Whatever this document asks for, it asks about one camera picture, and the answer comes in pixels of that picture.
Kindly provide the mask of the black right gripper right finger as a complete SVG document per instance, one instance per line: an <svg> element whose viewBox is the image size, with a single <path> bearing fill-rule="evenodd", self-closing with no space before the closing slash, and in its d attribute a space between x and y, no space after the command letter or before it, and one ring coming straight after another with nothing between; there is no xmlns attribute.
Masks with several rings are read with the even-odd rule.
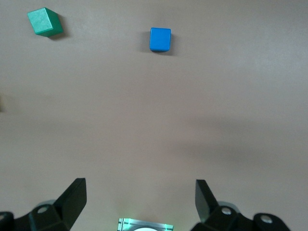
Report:
<svg viewBox="0 0 308 231"><path fill-rule="evenodd" d="M234 206L219 204L205 180L196 180L195 206L200 218L193 231L288 231L277 216L257 213L248 219Z"/></svg>

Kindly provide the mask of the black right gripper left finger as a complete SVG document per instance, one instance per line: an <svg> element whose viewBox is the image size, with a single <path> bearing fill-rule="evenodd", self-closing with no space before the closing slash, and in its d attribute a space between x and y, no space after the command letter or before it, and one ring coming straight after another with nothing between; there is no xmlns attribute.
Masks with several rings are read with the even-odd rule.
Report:
<svg viewBox="0 0 308 231"><path fill-rule="evenodd" d="M0 213L2 231L69 231L87 203L86 179L77 178L56 200L40 203L22 217Z"/></svg>

